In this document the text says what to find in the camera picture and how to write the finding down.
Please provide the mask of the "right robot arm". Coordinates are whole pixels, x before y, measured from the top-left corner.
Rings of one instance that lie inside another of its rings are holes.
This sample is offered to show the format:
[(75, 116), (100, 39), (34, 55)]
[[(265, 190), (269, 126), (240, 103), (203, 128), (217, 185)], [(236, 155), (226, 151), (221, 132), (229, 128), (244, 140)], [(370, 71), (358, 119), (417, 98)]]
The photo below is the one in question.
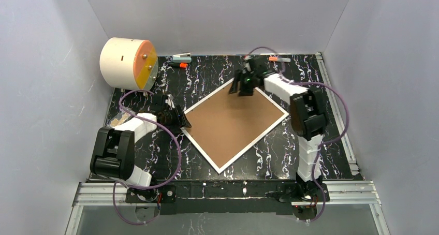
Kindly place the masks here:
[(230, 94), (252, 96), (254, 89), (263, 87), (289, 105), (289, 115), (299, 142), (299, 167), (295, 183), (280, 193), (285, 198), (315, 197), (321, 184), (318, 147), (323, 141), (328, 117), (323, 107), (323, 91), (312, 90), (286, 79), (266, 64), (262, 56), (245, 56), (244, 66), (234, 73)]

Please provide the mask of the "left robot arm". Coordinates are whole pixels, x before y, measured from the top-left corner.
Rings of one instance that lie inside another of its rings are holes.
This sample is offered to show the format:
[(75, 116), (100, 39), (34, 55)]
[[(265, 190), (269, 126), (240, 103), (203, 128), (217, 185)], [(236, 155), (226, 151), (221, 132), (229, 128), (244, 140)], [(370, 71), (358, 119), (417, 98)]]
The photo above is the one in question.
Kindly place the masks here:
[(176, 142), (176, 136), (182, 129), (190, 128), (191, 124), (171, 95), (154, 94), (146, 112), (137, 114), (123, 105), (125, 98), (125, 95), (120, 98), (120, 108), (131, 118), (115, 127), (102, 127), (98, 130), (90, 171), (119, 181), (127, 187), (141, 190), (160, 188), (170, 180), (151, 185), (152, 175), (135, 165), (135, 144), (157, 128), (167, 132)]

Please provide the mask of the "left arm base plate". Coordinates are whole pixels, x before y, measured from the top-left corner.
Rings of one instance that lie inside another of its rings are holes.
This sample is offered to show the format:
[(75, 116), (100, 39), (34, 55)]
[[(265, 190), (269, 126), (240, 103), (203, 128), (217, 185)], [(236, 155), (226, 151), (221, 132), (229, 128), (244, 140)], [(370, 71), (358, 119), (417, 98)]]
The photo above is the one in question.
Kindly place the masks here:
[(129, 188), (126, 193), (126, 203), (175, 203), (177, 196), (175, 185), (165, 185), (156, 189), (140, 190)]

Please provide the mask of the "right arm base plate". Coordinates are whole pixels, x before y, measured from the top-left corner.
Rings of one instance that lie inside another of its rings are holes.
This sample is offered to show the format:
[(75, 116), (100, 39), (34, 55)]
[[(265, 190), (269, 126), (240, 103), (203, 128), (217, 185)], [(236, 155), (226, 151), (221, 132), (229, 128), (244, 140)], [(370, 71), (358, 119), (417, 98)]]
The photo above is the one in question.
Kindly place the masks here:
[(265, 197), (274, 198), (279, 202), (304, 202), (304, 205), (314, 205), (318, 202), (330, 201), (326, 184), (321, 184), (321, 190), (314, 182), (282, 183), (275, 191), (265, 193)]

